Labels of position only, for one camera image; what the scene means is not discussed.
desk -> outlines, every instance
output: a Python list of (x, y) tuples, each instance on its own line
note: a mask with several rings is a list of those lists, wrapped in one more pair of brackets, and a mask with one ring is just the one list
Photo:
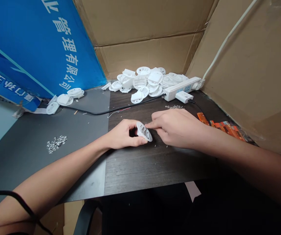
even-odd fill
[[(204, 108), (210, 120), (230, 119), (202, 92), (193, 94), (194, 100)], [(131, 93), (102, 91), (100, 88), (85, 92), (73, 107), (92, 112), (102, 112), (131, 104)], [(59, 108), (54, 115), (25, 113), (0, 141), (0, 190), (13, 190), (29, 176), (91, 143), (112, 129), (122, 119), (151, 120), (151, 113), (165, 110), (165, 106), (184, 105), (162, 98), (115, 113), (91, 116), (74, 110)], [(198, 108), (192, 104), (185, 108), (196, 115)], [(166, 146), (155, 131), (154, 141), (138, 148), (125, 148), (104, 154), (70, 189), (61, 202), (76, 201), (103, 195), (123, 193), (168, 184), (216, 177), (220, 167), (216, 159), (193, 150)], [(66, 135), (68, 140), (53, 154), (46, 143), (55, 136)]]

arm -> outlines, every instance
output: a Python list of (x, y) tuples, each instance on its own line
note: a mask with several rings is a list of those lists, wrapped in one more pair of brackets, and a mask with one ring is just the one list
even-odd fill
[(153, 128), (167, 145), (195, 149), (232, 166), (253, 186), (281, 204), (281, 155), (204, 125), (184, 109), (152, 114)]
[[(129, 136), (136, 122), (121, 121), (109, 133), (36, 172), (13, 191), (41, 218), (107, 150), (147, 143), (143, 137)], [(14, 198), (6, 197), (0, 203), (0, 234), (33, 234), (35, 225), (26, 222), (28, 219), (29, 215)]]

white power strip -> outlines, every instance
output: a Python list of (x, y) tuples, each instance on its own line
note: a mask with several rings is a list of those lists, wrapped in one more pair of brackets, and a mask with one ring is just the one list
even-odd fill
[(171, 100), (175, 99), (175, 95), (178, 92), (185, 91), (186, 93), (189, 93), (189, 92), (193, 91), (193, 89), (192, 89), (193, 85), (195, 83), (199, 82), (200, 80), (201, 80), (201, 78), (193, 77), (191, 79), (178, 83), (177, 85), (164, 89), (164, 93), (166, 94), (164, 99), (166, 101), (171, 101)]

charger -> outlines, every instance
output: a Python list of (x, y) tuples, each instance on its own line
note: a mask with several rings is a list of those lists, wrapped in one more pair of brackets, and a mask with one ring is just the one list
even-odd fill
[(176, 93), (175, 98), (179, 101), (182, 101), (183, 103), (188, 103), (189, 100), (193, 100), (193, 96), (186, 93), (185, 91), (180, 91)]

blue banner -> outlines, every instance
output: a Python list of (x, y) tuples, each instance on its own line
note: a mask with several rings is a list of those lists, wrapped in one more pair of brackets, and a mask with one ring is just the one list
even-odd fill
[(0, 72), (0, 95), (29, 111), (35, 111), (40, 104), (40, 100), (32, 94), (29, 94), (16, 82), (9, 79)]
[(0, 72), (41, 98), (106, 83), (72, 0), (0, 0)]

